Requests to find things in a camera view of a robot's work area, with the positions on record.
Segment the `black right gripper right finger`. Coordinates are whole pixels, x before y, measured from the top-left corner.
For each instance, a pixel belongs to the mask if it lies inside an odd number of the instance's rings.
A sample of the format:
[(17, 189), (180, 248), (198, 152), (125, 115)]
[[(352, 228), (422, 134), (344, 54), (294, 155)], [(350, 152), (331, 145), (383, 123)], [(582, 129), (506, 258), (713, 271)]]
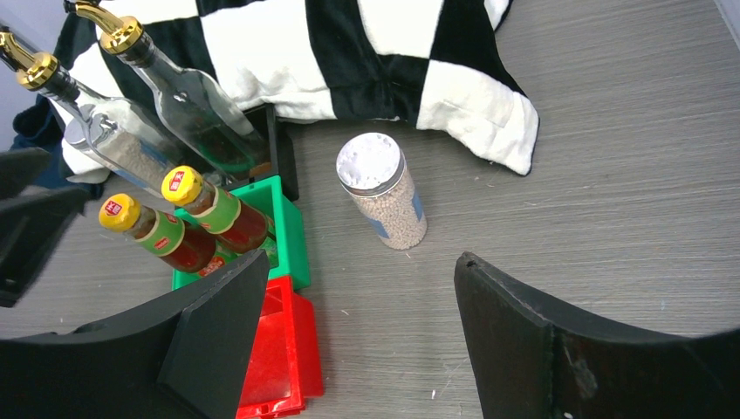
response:
[(736, 418), (739, 332), (699, 338), (608, 319), (471, 252), (454, 285), (486, 418)]

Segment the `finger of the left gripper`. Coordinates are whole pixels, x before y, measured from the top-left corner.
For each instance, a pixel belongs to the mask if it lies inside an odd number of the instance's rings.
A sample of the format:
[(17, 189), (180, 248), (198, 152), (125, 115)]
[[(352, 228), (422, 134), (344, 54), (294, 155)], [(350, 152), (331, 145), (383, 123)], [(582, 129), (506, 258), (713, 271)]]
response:
[(42, 148), (1, 153), (1, 306), (11, 308), (30, 290), (59, 240), (84, 211), (90, 193), (79, 187), (25, 195), (46, 169)]

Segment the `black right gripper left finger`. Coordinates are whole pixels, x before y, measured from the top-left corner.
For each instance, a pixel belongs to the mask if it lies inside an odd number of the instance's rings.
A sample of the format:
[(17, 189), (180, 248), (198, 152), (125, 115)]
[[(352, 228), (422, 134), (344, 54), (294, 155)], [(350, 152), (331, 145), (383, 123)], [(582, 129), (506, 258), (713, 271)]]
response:
[(251, 251), (71, 333), (3, 340), (2, 417), (234, 417), (269, 269)]

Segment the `yellow-capped sauce bottle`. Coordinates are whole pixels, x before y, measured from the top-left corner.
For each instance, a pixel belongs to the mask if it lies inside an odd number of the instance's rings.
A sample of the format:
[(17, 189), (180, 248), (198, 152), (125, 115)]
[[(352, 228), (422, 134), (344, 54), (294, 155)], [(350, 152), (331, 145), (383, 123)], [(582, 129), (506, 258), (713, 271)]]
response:
[(161, 182), (166, 200), (184, 209), (227, 249), (237, 254), (263, 250), (278, 262), (275, 225), (270, 217), (217, 187), (190, 166), (171, 169)]
[(200, 278), (237, 258), (234, 251), (201, 226), (152, 209), (128, 194), (108, 197), (99, 209), (98, 219), (103, 227), (132, 238), (177, 271)]

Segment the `gold-top clear glass bottle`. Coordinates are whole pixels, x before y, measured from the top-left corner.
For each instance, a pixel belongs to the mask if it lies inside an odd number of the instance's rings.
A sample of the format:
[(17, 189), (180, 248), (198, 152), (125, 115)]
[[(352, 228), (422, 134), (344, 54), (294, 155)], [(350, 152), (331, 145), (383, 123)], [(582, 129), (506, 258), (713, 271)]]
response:
[(177, 166), (189, 158), (188, 148), (148, 110), (129, 99), (95, 92), (71, 76), (49, 52), (27, 51), (6, 26), (1, 28), (1, 59), (15, 71), (20, 86), (64, 108), (82, 127), (88, 141), (93, 139), (94, 127), (114, 124), (141, 139), (169, 141), (182, 153)]

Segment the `gold-top oil bottle brown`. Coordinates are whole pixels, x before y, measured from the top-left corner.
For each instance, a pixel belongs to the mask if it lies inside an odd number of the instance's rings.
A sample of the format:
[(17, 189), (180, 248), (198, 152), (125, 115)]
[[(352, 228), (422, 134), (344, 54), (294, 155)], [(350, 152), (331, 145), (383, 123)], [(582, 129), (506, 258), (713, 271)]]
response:
[(133, 68), (154, 96), (164, 126), (230, 182), (272, 169), (270, 143), (206, 72), (177, 65), (143, 24), (118, 17), (98, 1), (66, 1), (65, 11), (93, 21), (100, 46)]

